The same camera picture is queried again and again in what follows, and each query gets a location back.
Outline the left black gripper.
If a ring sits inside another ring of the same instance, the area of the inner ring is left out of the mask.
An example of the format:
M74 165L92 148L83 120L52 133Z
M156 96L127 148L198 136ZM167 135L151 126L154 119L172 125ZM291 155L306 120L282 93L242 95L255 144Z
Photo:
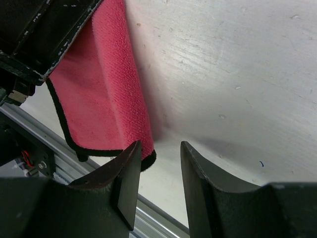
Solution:
M0 2L0 103L20 106L59 64L100 0Z

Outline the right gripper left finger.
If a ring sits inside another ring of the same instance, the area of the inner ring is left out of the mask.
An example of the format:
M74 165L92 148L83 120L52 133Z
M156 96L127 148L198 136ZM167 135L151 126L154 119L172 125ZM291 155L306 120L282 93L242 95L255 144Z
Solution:
M135 224L142 145L135 141L110 162L93 172L74 180L71 187L97 191L109 188L109 204L132 231Z

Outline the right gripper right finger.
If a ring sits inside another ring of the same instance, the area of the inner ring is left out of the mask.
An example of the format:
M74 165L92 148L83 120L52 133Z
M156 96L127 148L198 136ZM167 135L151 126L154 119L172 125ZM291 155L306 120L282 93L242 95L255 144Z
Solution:
M180 146L189 232L192 238L268 238L268 185L244 181L202 156L189 142Z

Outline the grey and pink towel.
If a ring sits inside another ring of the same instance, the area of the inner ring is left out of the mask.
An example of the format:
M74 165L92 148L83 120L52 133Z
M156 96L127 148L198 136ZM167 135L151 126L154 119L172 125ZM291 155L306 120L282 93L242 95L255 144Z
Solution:
M65 140L79 161L116 157L141 141L141 169L155 162L123 1L100 4L46 84Z

